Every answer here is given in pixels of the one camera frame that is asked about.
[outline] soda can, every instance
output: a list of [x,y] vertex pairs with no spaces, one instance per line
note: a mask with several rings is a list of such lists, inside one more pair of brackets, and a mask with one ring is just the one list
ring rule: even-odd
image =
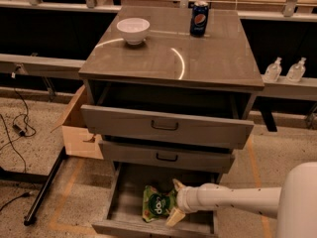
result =
[[207,2],[195,2],[191,14],[190,35],[200,37],[205,34],[208,22],[208,12],[209,7]]

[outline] pump bottle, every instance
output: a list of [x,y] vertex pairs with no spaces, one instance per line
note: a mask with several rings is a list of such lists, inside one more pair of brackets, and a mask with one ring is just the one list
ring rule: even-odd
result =
[[280,66],[281,58],[277,58],[274,63],[271,63],[265,72],[264,81],[267,82],[277,82],[278,77],[281,73],[281,66]]
[[295,63],[294,65],[291,66],[286,76],[286,78],[289,81],[291,82],[300,81],[300,79],[302,78],[306,70],[305,61],[306,61],[306,58],[301,58],[301,60],[298,63]]

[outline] cardboard box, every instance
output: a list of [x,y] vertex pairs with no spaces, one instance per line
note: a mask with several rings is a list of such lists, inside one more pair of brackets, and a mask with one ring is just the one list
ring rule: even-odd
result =
[[86,103],[87,91],[83,85],[76,91],[62,115],[56,121],[53,130],[61,126],[62,137],[68,155],[103,159],[98,146],[101,136],[89,133],[81,116],[80,107]]

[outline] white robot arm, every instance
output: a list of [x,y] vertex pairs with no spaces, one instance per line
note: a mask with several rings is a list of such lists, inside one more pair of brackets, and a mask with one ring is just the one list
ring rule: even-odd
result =
[[230,189],[214,183],[199,187],[174,180],[177,207],[166,225],[173,226],[185,214],[235,207],[277,218],[276,238],[317,237],[317,163],[294,168],[283,187]]

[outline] drawer handle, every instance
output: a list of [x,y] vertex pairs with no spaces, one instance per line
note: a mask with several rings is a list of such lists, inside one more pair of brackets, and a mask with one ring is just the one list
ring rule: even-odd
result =
[[165,130],[165,131],[175,131],[178,129],[178,123],[175,124],[175,126],[173,128],[169,128],[169,127],[162,127],[162,126],[158,126],[156,125],[155,120],[151,121],[151,127],[157,130]]
[[176,155],[174,159],[166,159],[166,158],[161,158],[161,157],[159,156],[159,153],[157,153],[157,159],[158,159],[159,161],[172,162],[172,163],[174,163],[174,162],[177,162],[177,160],[178,160],[178,155]]

